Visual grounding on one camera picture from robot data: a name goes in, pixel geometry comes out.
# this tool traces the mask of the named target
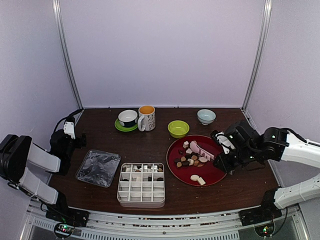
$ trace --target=white food piece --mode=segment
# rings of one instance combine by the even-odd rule
[[[189,162],[189,166],[192,166],[195,163],[195,161],[191,158],[188,159],[188,162]]]
[[[184,143],[183,143],[183,148],[184,149],[187,149],[189,147],[189,142],[188,141],[185,141]]]
[[[190,177],[190,179],[191,179],[192,181],[197,181],[198,178],[200,178],[198,175],[192,175],[192,176]]]
[[[206,184],[205,180],[204,180],[202,177],[199,177],[196,181],[197,181],[201,186],[203,186],[203,185]]]
[[[190,148],[188,148],[186,151],[185,151],[186,154],[192,154],[192,150]]]
[[[208,162],[208,159],[205,158],[204,156],[201,156],[201,157],[199,157],[199,161],[202,163],[206,163],[206,162]]]

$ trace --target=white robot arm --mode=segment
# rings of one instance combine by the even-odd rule
[[[234,171],[237,166],[246,166],[254,161],[263,164],[269,159],[320,169],[320,143],[304,139],[292,129],[270,127],[259,135],[246,121],[241,121],[225,132],[213,131],[211,138],[223,147],[223,153],[217,156],[213,165],[226,173]],[[268,214],[280,214],[280,209],[317,197],[320,197],[320,174],[290,187],[267,191],[258,212],[269,208]],[[244,219],[251,219],[242,224],[253,224],[250,214],[246,210],[240,212]]]
[[[52,174],[67,174],[75,148],[86,145],[84,134],[75,136],[73,115],[77,112],[63,118],[66,120],[63,129],[55,129],[50,152],[34,144],[30,136],[7,135],[0,143],[0,177],[8,181],[8,186],[38,198],[47,206],[47,218],[85,227],[89,213],[69,208],[62,192],[46,185],[26,167],[29,162]]]

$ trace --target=white wall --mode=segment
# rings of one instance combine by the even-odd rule
[[[57,121],[77,109],[52,1],[0,1],[0,66],[0,141],[29,135],[49,149]],[[29,200],[0,178],[0,239],[18,238]]]
[[[320,1],[273,1],[268,38],[248,112],[262,133],[288,127],[320,142]],[[275,164],[284,186],[309,179],[319,169]],[[312,239],[319,239],[320,199],[301,205]]]
[[[64,0],[85,107],[240,107],[263,0]]]

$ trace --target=teacup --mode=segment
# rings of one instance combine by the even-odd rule
[[[118,115],[119,123],[125,128],[133,127],[138,121],[138,113],[134,110],[125,110]]]

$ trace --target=mug handle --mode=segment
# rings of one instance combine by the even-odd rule
[[[141,132],[146,130],[146,123],[145,123],[144,120],[145,120],[145,116],[144,115],[140,116],[139,119],[138,119],[138,123],[137,123],[138,124],[138,129]]]

